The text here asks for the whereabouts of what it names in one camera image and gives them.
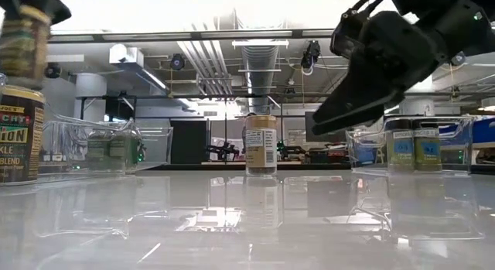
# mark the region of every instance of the glossy table surface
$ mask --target glossy table surface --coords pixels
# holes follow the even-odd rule
[[[0,187],[0,269],[494,269],[495,176],[143,172]]]

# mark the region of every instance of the blue label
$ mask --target blue label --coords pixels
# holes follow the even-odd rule
[[[425,155],[440,155],[440,144],[437,142],[421,142],[421,148],[423,148]]]
[[[394,142],[395,153],[412,153],[411,139],[396,139]]]

